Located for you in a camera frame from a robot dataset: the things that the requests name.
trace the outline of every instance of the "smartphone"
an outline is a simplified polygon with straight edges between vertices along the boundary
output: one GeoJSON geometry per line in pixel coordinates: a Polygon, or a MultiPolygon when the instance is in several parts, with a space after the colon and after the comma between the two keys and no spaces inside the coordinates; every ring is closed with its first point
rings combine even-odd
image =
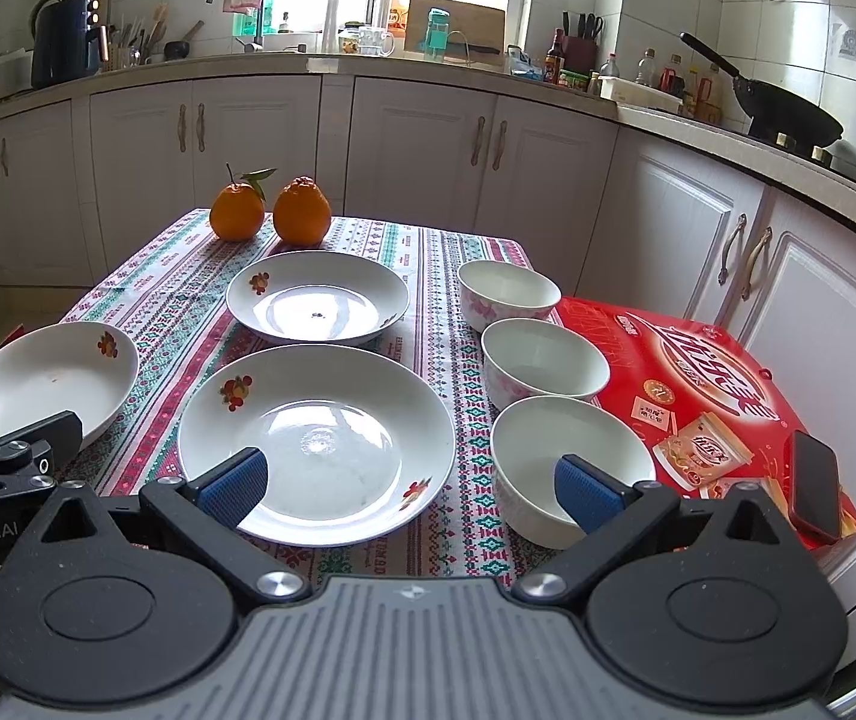
{"type": "Polygon", "coordinates": [[[842,503],[834,450],[799,430],[788,441],[791,524],[825,544],[834,544],[842,537],[842,503]]]}

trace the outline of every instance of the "dining table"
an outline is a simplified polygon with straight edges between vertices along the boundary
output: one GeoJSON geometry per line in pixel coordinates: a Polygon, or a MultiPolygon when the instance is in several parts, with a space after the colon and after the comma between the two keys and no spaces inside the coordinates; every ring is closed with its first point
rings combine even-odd
{"type": "MultiPolygon", "coordinates": [[[[138,349],[137,380],[117,418],[64,470],[100,495],[134,495],[181,475],[178,426],[196,389],[268,341],[237,322],[225,293],[244,266],[284,251],[268,215],[245,242],[218,239],[208,210],[189,211],[82,298],[63,322],[122,329],[138,349]]],[[[364,543],[309,549],[245,536],[315,585],[332,574],[487,576],[506,586],[551,557],[503,522],[494,496],[495,413],[480,336],[458,308],[458,268],[477,259],[530,266],[517,242],[390,221],[335,217],[324,250],[367,257],[407,284],[405,316],[365,346],[427,382],[455,426],[455,464],[419,517],[364,543]]]]}

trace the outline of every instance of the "kitchen cabinet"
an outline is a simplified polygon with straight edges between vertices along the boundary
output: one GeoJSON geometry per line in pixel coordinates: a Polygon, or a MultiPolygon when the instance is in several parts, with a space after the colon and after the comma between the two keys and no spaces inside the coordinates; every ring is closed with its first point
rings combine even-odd
{"type": "Polygon", "coordinates": [[[108,269],[235,175],[277,167],[271,202],[314,175],[320,79],[244,76],[135,87],[91,98],[95,190],[108,269]]]}
{"type": "MultiPolygon", "coordinates": [[[[856,506],[856,233],[774,189],[761,222],[725,323],[810,435],[832,447],[856,506]]],[[[821,568],[855,612],[856,641],[856,538],[821,556],[821,568]]]]}
{"type": "Polygon", "coordinates": [[[344,213],[471,232],[495,95],[357,79],[344,213]]]}
{"type": "Polygon", "coordinates": [[[498,98],[474,232],[516,240],[565,295],[578,285],[617,124],[498,98]]]}
{"type": "Polygon", "coordinates": [[[71,103],[0,120],[0,283],[88,286],[71,103]]]}
{"type": "Polygon", "coordinates": [[[110,271],[194,208],[190,107],[191,81],[91,98],[95,191],[110,271]]]}
{"type": "Polygon", "coordinates": [[[271,203],[300,175],[314,177],[318,76],[242,76],[194,81],[194,205],[208,208],[234,174],[277,167],[262,182],[271,203]]]}
{"type": "Polygon", "coordinates": [[[764,191],[733,167],[623,127],[578,297],[716,322],[764,191]]]}

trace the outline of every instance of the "soy sauce bottle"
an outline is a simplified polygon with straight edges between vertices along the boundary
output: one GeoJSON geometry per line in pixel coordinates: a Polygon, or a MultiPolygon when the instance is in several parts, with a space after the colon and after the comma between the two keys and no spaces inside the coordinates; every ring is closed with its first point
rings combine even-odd
{"type": "Polygon", "coordinates": [[[554,42],[545,56],[545,83],[556,84],[561,79],[561,66],[564,64],[564,50],[561,47],[563,34],[563,29],[554,30],[554,42]]]}

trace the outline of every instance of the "countertop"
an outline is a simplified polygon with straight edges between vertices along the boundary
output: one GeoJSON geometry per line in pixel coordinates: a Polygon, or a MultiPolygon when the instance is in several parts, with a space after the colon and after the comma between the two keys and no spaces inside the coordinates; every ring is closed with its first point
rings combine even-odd
{"type": "Polygon", "coordinates": [[[843,176],[786,154],[773,146],[757,143],[733,132],[647,108],[598,100],[566,88],[536,81],[513,79],[490,70],[458,65],[439,65],[407,59],[362,56],[298,55],[259,53],[185,59],[130,70],[97,74],[37,92],[0,101],[0,119],[72,98],[86,98],[133,86],[218,76],[258,76],[259,74],[340,74],[378,79],[397,79],[458,86],[534,103],[554,105],[602,119],[610,119],[667,140],[681,143],[709,156],[729,162],[768,183],[793,194],[809,197],[856,226],[856,183],[843,176]]]}

